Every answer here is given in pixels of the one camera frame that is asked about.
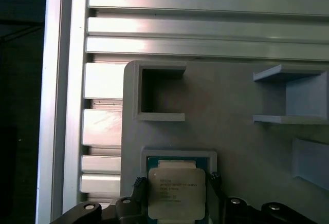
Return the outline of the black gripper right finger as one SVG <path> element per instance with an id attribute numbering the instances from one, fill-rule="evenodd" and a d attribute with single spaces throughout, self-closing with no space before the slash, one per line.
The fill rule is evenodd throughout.
<path id="1" fill-rule="evenodd" d="M 218 173 L 208 175 L 208 214 L 213 223 L 294 223 L 291 211 L 274 202 L 256 209 L 241 198 L 228 197 Z"/>

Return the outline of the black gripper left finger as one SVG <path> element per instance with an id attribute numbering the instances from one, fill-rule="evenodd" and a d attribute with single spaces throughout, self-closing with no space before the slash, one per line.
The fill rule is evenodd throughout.
<path id="1" fill-rule="evenodd" d="M 102 208 L 101 204 L 94 201 L 82 202 L 51 223 L 147 223 L 148 186 L 145 177 L 138 177 L 131 196 L 115 199 L 115 203 L 109 204 L 106 208 Z"/>

